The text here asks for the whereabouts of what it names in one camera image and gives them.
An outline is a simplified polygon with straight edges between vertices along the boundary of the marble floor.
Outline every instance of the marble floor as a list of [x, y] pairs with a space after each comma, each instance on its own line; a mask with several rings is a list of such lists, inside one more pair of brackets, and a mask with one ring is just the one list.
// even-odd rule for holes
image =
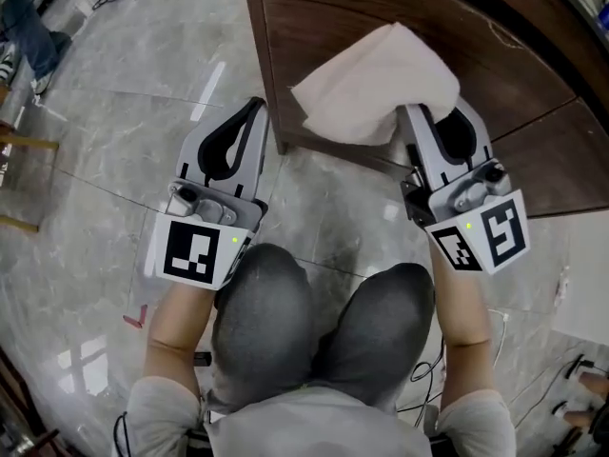
[[[56, 157], [17, 150], [18, 174], [0, 189], [0, 213], [41, 221], [36, 235], [0, 229], [0, 345], [49, 427], [91, 456], [108, 453], [111, 426], [140, 373], [147, 321], [167, 290], [144, 271], [182, 140], [199, 112], [205, 122], [264, 96], [246, 0], [119, 0], [89, 15], [93, 1], [50, 8], [48, 27], [70, 33], [73, 44], [40, 103], [24, 66], [0, 110], [20, 133], [61, 143]], [[402, 261], [429, 266], [398, 185], [375, 171], [303, 149], [279, 156], [270, 138], [258, 196], [269, 203], [258, 242], [287, 248], [306, 270], [320, 333], [365, 277]], [[567, 430], [549, 416], [556, 402], [589, 403], [577, 385], [552, 384], [564, 364], [585, 352], [609, 367], [609, 348], [551, 329], [572, 225], [530, 222], [531, 253], [485, 283], [497, 351], [501, 345], [498, 386], [521, 456], [547, 455]], [[439, 345], [435, 324], [422, 358], [434, 360]], [[201, 348], [208, 346], [209, 330]], [[441, 390], [441, 367], [435, 380]], [[407, 385], [401, 405], [416, 405], [427, 384]], [[412, 413], [401, 417], [412, 421]]]

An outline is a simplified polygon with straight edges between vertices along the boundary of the sneaker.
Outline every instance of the sneaker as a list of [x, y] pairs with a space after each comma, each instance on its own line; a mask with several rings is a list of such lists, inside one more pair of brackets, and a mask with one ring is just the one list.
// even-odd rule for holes
[[17, 47], [14, 44], [10, 44], [2, 61], [0, 61], [0, 83], [3, 85], [10, 84], [12, 77], [17, 71], [18, 60]]
[[568, 379], [569, 381], [577, 381], [579, 379], [579, 369], [581, 367], [581, 363], [583, 362], [583, 356], [584, 354], [580, 354], [573, 362], [569, 370], [567, 370], [566, 374], [564, 374], [564, 379]]
[[564, 416], [564, 413], [566, 413], [569, 410], [569, 406], [567, 406], [567, 402], [566, 401], [562, 401], [560, 403], [558, 403], [554, 409], [552, 409], [552, 414], [558, 418], [562, 418]]
[[45, 89], [49, 86], [50, 78], [52, 77], [55, 70], [48, 72], [39, 80], [33, 80], [31, 82], [31, 89], [34, 90], [35, 95], [41, 95], [45, 92]]

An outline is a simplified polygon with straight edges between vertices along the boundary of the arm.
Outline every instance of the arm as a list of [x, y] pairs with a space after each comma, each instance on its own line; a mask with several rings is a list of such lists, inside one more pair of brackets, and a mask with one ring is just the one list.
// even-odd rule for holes
[[494, 389], [491, 329], [478, 280], [457, 273], [430, 242], [438, 321], [446, 343], [442, 409], [479, 389]]
[[197, 398], [194, 352], [206, 329], [214, 292], [175, 283], [156, 309], [148, 333], [144, 376], [161, 376]]

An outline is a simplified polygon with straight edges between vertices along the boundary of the forearm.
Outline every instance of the forearm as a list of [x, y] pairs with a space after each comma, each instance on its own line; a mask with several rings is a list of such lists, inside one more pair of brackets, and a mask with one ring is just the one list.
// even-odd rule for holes
[[438, 322], [448, 346], [462, 347], [490, 342], [488, 311], [479, 281], [455, 272], [430, 242], [436, 286]]
[[193, 358], [206, 329], [214, 292], [174, 284], [156, 309], [147, 340], [145, 376], [161, 376], [199, 396]]
[[206, 329], [214, 292], [174, 283], [154, 312], [148, 344], [194, 353]]

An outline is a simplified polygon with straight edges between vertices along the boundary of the person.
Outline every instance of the person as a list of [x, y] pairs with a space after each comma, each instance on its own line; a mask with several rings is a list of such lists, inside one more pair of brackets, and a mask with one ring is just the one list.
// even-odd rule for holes
[[609, 446], [609, 379], [606, 374], [583, 371], [578, 381], [590, 392], [600, 396], [604, 405], [600, 409], [575, 411], [569, 409], [567, 401], [563, 401], [554, 407], [552, 414], [572, 427], [589, 428], [595, 442]]
[[[431, 254], [447, 357], [438, 432], [461, 457], [514, 457], [478, 282], [435, 247]], [[202, 402], [193, 355], [214, 301], [214, 382]], [[156, 309], [144, 375], [114, 427], [114, 455], [186, 455], [200, 435], [192, 430], [203, 428], [201, 454], [216, 457], [431, 456], [428, 437], [397, 418], [396, 398], [433, 312], [426, 269], [398, 264], [363, 281], [317, 344], [305, 271], [282, 248], [250, 248], [219, 292], [175, 284]], [[226, 416], [210, 423], [206, 409]]]
[[0, 85], [8, 86], [19, 66], [20, 55], [17, 47], [13, 43], [4, 43], [2, 49], [2, 59], [0, 59]]
[[42, 23], [32, 0], [0, 0], [2, 34], [22, 52], [31, 67], [35, 94], [43, 93], [59, 64], [58, 47], [68, 40], [63, 32], [50, 32]]

